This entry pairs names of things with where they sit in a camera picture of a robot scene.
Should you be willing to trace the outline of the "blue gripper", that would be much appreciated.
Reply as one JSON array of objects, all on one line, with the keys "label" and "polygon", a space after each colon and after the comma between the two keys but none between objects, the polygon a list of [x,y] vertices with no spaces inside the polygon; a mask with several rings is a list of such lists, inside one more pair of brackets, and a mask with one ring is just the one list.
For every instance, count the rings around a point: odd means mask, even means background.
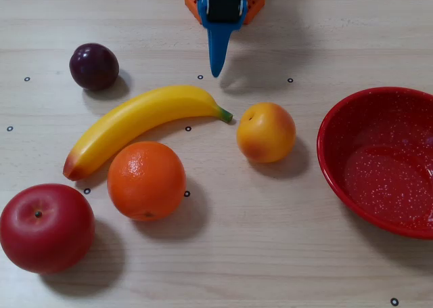
[{"label": "blue gripper", "polygon": [[218,77],[231,36],[228,30],[241,28],[246,17],[246,0],[198,0],[198,13],[202,25],[212,29],[208,30],[210,70],[213,77]]}]

